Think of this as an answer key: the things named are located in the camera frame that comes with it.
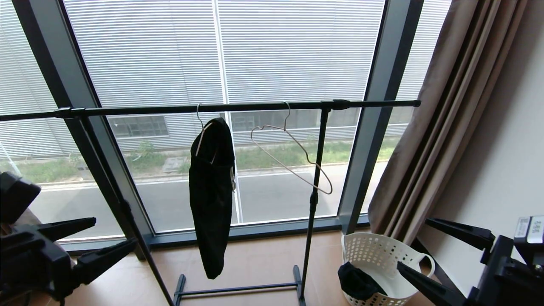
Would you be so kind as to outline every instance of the grass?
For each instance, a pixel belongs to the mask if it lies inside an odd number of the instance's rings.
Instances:
[[[378,154],[378,162],[387,161],[393,154],[400,137],[385,137]],[[317,143],[304,144],[311,161],[316,160]],[[304,151],[296,144],[284,144],[265,147],[270,154],[286,166],[308,165]],[[176,156],[187,156],[183,151]],[[323,163],[345,163],[351,155],[351,142],[326,142],[323,151]],[[128,169],[134,176],[162,175],[162,166],[170,155],[155,152],[149,142],[142,142],[139,149],[125,156]],[[264,151],[256,147],[236,148],[237,167],[244,169],[263,169],[278,167],[279,164]],[[78,176],[78,160],[62,158],[47,162],[18,162],[17,167],[22,175],[33,183],[62,182]],[[189,162],[183,164],[178,173],[189,172]],[[13,171],[7,162],[0,163],[1,171]]]

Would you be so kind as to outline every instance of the black garment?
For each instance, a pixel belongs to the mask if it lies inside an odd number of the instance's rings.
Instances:
[[[338,269],[338,278],[342,290],[356,299],[366,301],[376,292],[387,295],[370,275],[356,268],[349,261]]]
[[[206,276],[214,279],[223,270],[231,226],[234,148],[223,118],[212,119],[206,126],[209,124],[198,156],[196,148],[202,133],[191,146],[189,200],[202,264]]]

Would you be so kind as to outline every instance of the corrugated metal wall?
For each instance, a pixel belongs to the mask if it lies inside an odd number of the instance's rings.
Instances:
[[[55,109],[11,1],[0,3],[0,111]],[[383,0],[218,0],[216,20],[214,3],[65,0],[102,105],[359,100],[364,95]],[[417,97],[448,7],[449,0],[424,2],[398,99]],[[217,116],[204,113],[201,119]],[[169,114],[165,120],[169,136],[148,138],[157,149],[187,147],[200,132],[194,114]],[[390,125],[387,135],[401,134],[405,126]],[[327,137],[350,139],[354,131],[329,128]],[[301,140],[317,133],[294,131]],[[278,132],[258,138],[287,140]],[[236,132],[234,140],[246,144],[249,133]],[[11,157],[77,151],[60,119],[2,123],[0,141]],[[118,139],[123,150],[141,141]]]

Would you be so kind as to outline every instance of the horizontal metal rod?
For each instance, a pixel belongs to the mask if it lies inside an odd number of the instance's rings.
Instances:
[[[420,100],[401,101],[348,101],[329,100],[321,102],[293,102],[291,109],[347,109],[355,107],[401,107],[421,104]],[[76,118],[105,115],[142,115],[169,113],[208,112],[246,112],[246,111],[279,111],[287,109],[285,103],[240,103],[240,104],[202,104],[184,106],[149,106],[149,107],[99,107],[99,108],[60,108],[52,112],[0,115],[0,121],[28,120],[41,118]]]
[[[187,291],[187,292],[176,292],[180,296],[186,295],[206,295],[212,293],[222,293],[222,292],[234,292],[234,291],[247,291],[247,290],[258,290],[258,289],[272,289],[272,288],[283,288],[283,287],[296,287],[297,283],[284,283],[284,284],[271,284],[271,285],[260,285],[260,286],[248,286],[248,287],[233,287],[233,288],[223,288],[223,289],[211,289],[211,290],[200,290],[200,291]]]

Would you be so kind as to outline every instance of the rack base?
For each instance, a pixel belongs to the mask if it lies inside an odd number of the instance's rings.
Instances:
[[[233,288],[223,288],[223,289],[211,289],[211,290],[200,290],[200,291],[183,291],[187,278],[184,274],[180,275],[180,278],[177,281],[176,292],[174,293],[174,304],[176,306],[181,305],[181,298],[183,296],[195,296],[195,295],[208,295],[213,293],[223,293],[223,292],[236,292],[236,291],[250,291],[250,290],[262,290],[262,289],[273,289],[273,288],[286,288],[286,289],[296,289],[296,295],[299,300],[299,306],[306,306],[306,301],[304,295],[301,295],[302,289],[302,279],[300,278],[299,266],[295,265],[293,267],[293,276],[295,281],[292,283],[283,283],[283,284],[269,284],[269,285],[259,285],[259,286],[248,286],[248,287],[233,287]]]

